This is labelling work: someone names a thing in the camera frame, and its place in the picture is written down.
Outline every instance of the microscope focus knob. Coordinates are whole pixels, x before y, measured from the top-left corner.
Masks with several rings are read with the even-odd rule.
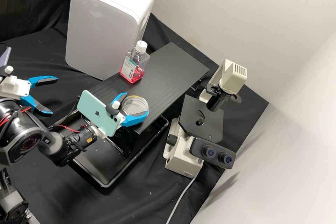
[[[173,134],[169,134],[167,137],[167,144],[171,146],[175,146],[176,142],[177,142],[177,136]]]

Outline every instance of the black cloth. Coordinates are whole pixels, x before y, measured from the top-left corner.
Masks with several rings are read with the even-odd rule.
[[[50,27],[68,11],[69,0],[0,0],[0,41]]]
[[[37,75],[55,75],[56,84],[31,90],[42,104],[54,111],[52,118],[44,119],[51,124],[66,115],[73,101],[83,89],[89,89],[100,81],[76,71],[65,63],[66,27],[49,29],[7,41],[12,46],[9,64],[13,74],[21,79]],[[210,79],[218,65],[208,59],[177,34],[150,16],[144,40],[149,50],[157,50],[168,42],[174,42],[210,72],[202,86]],[[189,95],[197,96],[202,87]],[[244,99],[233,113],[224,119],[225,139],[221,143],[237,151],[246,132],[252,128],[267,106],[267,102],[244,86],[240,92]],[[183,97],[165,113],[167,119],[180,112]],[[97,188],[90,180],[84,180],[70,166],[56,167],[37,148],[28,153],[9,172],[17,188],[29,201],[30,209],[44,224],[59,223],[165,223],[176,200],[190,179],[166,170],[162,157],[168,128],[154,141],[138,161],[133,163],[108,190]],[[189,223],[214,187],[223,169],[204,163],[194,184],[178,206],[171,223]]]

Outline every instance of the white backdrop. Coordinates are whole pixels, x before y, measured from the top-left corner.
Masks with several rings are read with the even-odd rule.
[[[336,0],[155,0],[153,13],[270,101],[193,220],[334,223]]]
[[[155,0],[153,13],[216,63],[248,70],[268,101],[336,28],[336,0]]]

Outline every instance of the black microscope stage plate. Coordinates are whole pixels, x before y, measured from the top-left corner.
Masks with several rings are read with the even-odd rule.
[[[200,119],[203,122],[202,125],[197,124]],[[223,119],[223,110],[212,112],[207,109],[206,103],[187,94],[184,96],[178,123],[189,135],[215,143],[220,142],[223,138]]]

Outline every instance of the black cable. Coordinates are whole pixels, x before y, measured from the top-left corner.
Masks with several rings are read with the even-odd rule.
[[[75,110],[76,105],[79,102],[80,98],[81,98],[81,96],[77,96],[75,104],[72,106],[72,109],[70,110],[70,112],[65,117],[63,117],[63,119],[61,119],[60,121],[55,122],[54,125],[51,125],[51,126],[49,126],[47,128],[48,129],[53,129],[53,128],[57,127],[59,124],[62,124],[62,122],[64,122],[71,115],[71,113]]]
[[[80,151],[82,151],[82,152],[87,151],[87,150],[84,149],[82,146],[80,146],[80,145],[76,142],[76,140],[72,140],[72,139],[70,139],[69,142],[70,142],[70,144],[75,145]]]

